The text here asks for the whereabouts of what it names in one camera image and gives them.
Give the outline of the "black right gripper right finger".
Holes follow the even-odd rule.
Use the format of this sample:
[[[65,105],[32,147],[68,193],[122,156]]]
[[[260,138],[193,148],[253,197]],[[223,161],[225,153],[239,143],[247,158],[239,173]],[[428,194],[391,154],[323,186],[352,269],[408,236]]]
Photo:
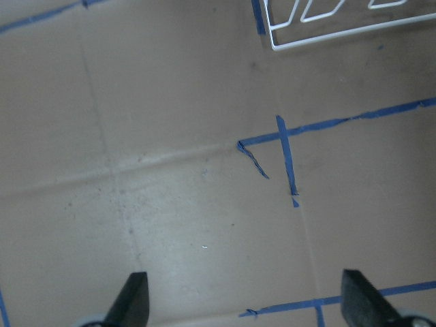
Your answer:
[[[341,313],[348,326],[405,326],[405,320],[359,270],[345,269]]]

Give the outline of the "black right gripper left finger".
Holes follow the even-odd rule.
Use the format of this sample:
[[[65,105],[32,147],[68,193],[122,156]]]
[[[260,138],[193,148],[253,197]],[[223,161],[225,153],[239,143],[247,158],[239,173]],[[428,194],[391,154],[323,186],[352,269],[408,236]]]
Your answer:
[[[146,272],[133,272],[104,318],[104,326],[145,327],[150,314]]]

